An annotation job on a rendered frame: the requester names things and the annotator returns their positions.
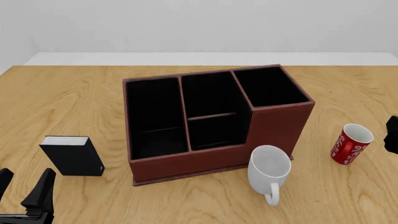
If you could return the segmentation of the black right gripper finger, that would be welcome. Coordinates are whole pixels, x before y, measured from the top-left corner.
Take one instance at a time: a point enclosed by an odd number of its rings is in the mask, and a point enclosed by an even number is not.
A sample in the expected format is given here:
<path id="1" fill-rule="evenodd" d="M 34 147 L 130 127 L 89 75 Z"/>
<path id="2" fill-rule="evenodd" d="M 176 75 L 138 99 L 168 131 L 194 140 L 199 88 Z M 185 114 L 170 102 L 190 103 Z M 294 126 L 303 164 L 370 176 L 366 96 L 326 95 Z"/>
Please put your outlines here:
<path id="1" fill-rule="evenodd" d="M 398 116 L 391 116 L 386 123 L 387 133 L 398 134 Z"/>
<path id="2" fill-rule="evenodd" d="M 397 133 L 388 133 L 384 138 L 384 148 L 388 152 L 392 152 L 394 154 L 398 154 L 398 134 Z"/>

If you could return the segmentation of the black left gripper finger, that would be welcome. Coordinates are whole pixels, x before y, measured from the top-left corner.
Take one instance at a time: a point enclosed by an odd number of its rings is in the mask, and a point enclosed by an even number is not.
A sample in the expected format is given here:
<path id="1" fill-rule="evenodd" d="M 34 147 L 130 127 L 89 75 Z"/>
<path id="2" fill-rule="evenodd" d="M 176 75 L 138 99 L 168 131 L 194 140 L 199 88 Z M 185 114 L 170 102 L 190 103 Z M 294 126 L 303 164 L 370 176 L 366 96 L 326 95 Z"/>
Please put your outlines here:
<path id="1" fill-rule="evenodd" d="M 27 212 L 53 212 L 53 187 L 56 173 L 45 169 L 30 194 L 21 202 Z"/>
<path id="2" fill-rule="evenodd" d="M 13 176 L 14 173 L 7 168 L 3 168 L 0 170 L 0 199 L 2 199 L 2 196 L 9 186 Z"/>

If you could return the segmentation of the red-brown desk caddy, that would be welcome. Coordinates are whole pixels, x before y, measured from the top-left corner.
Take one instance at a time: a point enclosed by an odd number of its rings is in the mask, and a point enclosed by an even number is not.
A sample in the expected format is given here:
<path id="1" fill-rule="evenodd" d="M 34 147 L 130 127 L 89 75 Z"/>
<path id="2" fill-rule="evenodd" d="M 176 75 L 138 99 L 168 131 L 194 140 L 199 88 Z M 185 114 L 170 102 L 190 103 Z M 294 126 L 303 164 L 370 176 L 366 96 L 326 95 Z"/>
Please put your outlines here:
<path id="1" fill-rule="evenodd" d="M 315 101 L 281 65 L 123 80 L 135 186 L 247 167 L 273 145 L 291 155 Z"/>

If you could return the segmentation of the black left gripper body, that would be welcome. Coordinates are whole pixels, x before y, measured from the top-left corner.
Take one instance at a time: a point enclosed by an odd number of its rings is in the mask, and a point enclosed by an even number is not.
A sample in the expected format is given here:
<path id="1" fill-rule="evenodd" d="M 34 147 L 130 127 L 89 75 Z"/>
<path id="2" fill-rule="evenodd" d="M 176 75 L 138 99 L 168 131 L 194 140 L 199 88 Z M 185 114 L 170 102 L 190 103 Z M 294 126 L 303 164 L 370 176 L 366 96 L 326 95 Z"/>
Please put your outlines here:
<path id="1" fill-rule="evenodd" d="M 44 211 L 41 214 L 0 214 L 0 224 L 52 224 L 54 210 Z"/>

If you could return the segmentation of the black book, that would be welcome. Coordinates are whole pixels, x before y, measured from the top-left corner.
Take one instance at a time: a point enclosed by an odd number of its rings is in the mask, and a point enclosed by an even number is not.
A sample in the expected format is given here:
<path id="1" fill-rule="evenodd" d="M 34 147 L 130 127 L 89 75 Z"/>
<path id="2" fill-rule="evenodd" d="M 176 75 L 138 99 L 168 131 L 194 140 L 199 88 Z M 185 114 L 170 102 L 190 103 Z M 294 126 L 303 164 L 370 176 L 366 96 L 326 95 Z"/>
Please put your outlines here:
<path id="1" fill-rule="evenodd" d="M 46 136 L 39 146 L 62 175 L 103 175 L 105 167 L 88 136 Z"/>

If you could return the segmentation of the white mug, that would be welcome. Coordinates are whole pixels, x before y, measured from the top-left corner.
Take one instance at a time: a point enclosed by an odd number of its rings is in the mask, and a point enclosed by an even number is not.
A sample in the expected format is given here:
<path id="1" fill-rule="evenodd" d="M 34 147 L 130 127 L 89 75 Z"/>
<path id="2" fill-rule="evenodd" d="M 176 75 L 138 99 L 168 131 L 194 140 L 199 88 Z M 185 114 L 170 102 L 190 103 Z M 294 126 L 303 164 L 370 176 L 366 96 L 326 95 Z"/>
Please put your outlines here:
<path id="1" fill-rule="evenodd" d="M 265 197 L 270 206 L 280 199 L 280 187 L 292 168 L 289 156 L 278 147 L 263 145 L 255 148 L 248 164 L 248 181 L 251 188 Z"/>

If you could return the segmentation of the red patterned mug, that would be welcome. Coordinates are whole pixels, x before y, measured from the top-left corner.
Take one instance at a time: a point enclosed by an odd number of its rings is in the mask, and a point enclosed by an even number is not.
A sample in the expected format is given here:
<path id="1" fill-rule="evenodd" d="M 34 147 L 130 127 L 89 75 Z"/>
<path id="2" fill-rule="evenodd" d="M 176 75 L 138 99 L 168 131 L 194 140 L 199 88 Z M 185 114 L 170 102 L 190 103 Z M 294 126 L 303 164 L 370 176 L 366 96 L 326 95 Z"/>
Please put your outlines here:
<path id="1" fill-rule="evenodd" d="M 360 124 L 346 124 L 330 152 L 331 158 L 345 166 L 351 164 L 374 141 L 368 128 Z"/>

